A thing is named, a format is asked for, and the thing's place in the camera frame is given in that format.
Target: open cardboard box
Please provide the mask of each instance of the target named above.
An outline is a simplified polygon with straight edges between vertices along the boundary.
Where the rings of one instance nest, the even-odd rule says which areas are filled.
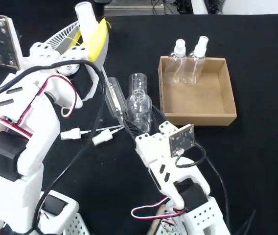
[[[228,126],[237,117],[232,85],[224,58],[207,58],[197,83],[175,86],[163,83],[167,56],[159,65],[161,110],[174,125]]]

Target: perforated white panel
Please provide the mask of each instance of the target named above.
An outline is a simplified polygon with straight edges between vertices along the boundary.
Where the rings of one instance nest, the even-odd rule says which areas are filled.
[[[90,235],[79,213],[76,214],[69,227],[64,230],[63,235]]]

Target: bottle cap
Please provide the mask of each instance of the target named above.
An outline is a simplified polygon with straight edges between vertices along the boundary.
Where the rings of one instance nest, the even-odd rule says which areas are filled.
[[[207,51],[207,44],[209,39],[206,36],[201,36],[199,38],[198,44],[194,48],[193,54],[198,57],[202,58],[205,57]]]
[[[176,41],[176,45],[174,48],[174,54],[177,57],[183,57],[186,55],[185,41],[183,39],[178,39]]]

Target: bottle neck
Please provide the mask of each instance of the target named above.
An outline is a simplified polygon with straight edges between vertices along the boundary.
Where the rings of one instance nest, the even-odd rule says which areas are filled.
[[[146,96],[144,89],[136,89],[132,92],[132,97],[135,101],[143,101]]]

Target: black table surface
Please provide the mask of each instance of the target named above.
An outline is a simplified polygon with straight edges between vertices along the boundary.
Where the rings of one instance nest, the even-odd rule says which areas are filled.
[[[25,55],[34,42],[44,41],[74,19],[10,17],[22,34]],[[249,234],[278,234],[278,15],[129,16],[108,20],[112,29],[104,66],[107,74],[118,78],[127,96],[128,76],[145,73],[148,93],[156,106],[159,58],[173,49],[176,39],[185,39],[190,51],[198,37],[206,35],[207,56],[226,58],[238,118],[228,127],[196,127],[196,139],[225,181],[232,230],[238,229],[255,209]],[[95,97],[70,119],[61,118],[61,129],[91,129],[99,97],[98,89]],[[101,127],[117,124],[107,109],[102,118]],[[44,160],[43,188],[85,141],[55,141]],[[200,169],[224,212],[217,176],[207,163]],[[133,219],[130,211],[163,197],[125,132],[88,150],[55,190],[79,202],[83,218],[96,235],[146,234],[150,222]]]

